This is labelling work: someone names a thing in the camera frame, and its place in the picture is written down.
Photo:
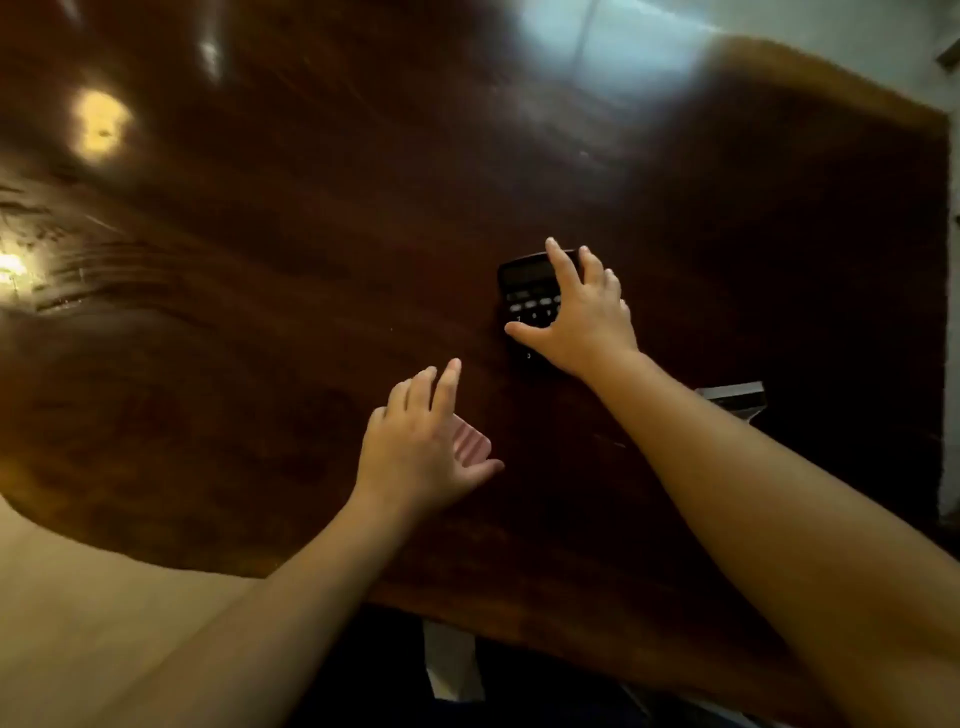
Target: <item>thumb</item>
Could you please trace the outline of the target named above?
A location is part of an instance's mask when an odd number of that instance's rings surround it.
[[[539,350],[540,344],[543,343],[543,339],[547,336],[549,329],[530,327],[519,321],[511,321],[507,323],[507,326],[505,326],[503,330],[523,346]]]
[[[468,491],[483,485],[504,468],[502,460],[484,460],[482,463],[464,468],[461,480]]]

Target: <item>finger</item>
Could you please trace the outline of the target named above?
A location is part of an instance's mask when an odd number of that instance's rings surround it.
[[[604,287],[603,263],[586,245],[580,248],[580,266],[584,269],[584,285]]]
[[[503,469],[502,460],[484,460],[482,463],[471,465],[469,468],[463,468],[461,482],[469,492],[486,483]]]
[[[616,301],[620,298],[620,279],[610,268],[604,271],[603,275],[606,279],[605,288],[607,289],[607,293]]]
[[[528,327],[519,321],[510,321],[503,330],[523,346],[530,347],[535,352],[543,353],[540,351],[540,348],[543,346],[546,337],[549,336],[547,332],[550,330],[550,327]]]
[[[430,409],[430,385],[436,377],[436,367],[427,367],[414,377],[407,394],[408,412],[426,412]]]
[[[561,294],[572,291],[580,285],[577,266],[570,260],[570,256],[560,249],[557,241],[552,237],[546,239],[546,255],[553,265],[553,272],[557,276]]]
[[[441,420],[452,417],[457,405],[457,384],[460,382],[460,359],[450,359],[444,373],[437,382],[437,391],[433,395],[433,408]]]
[[[377,407],[370,414],[370,419],[367,421],[367,427],[371,425],[376,425],[377,423],[383,422],[383,416],[387,413],[386,407]]]
[[[391,417],[407,408],[407,392],[410,391],[410,379],[404,379],[394,385],[387,399],[387,411],[384,417]]]

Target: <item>calculator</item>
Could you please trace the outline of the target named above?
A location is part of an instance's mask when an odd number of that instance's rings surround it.
[[[580,262],[573,251],[564,251],[573,260],[580,273]],[[500,288],[500,318],[503,323],[520,321],[532,327],[546,328],[557,318],[560,309],[560,285],[553,272],[553,264],[546,253],[525,255],[503,263],[496,272]],[[515,356],[526,361],[542,361],[536,352],[521,346],[513,339],[511,349]]]

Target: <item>hand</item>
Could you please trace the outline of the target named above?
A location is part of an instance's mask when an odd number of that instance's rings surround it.
[[[436,375],[437,368],[428,367],[401,381],[387,406],[373,410],[350,496],[411,526],[503,470],[499,460],[464,468],[454,459],[453,407],[460,360],[446,365],[431,407],[430,388]]]
[[[620,281],[613,271],[604,270],[600,258],[584,246],[581,283],[573,261],[552,237],[546,240],[546,253],[560,284],[560,313],[547,328],[511,321],[507,333],[580,379],[589,378],[604,358],[636,352],[630,308],[620,298]]]

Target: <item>wooden table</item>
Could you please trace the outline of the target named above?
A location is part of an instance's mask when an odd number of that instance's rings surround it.
[[[458,411],[507,471],[376,600],[833,720],[590,392],[512,365],[494,273],[548,234],[589,243],[668,371],[763,378],[768,431],[927,525],[943,114],[614,0],[0,9],[14,508],[266,575],[343,503],[390,387],[458,355]]]

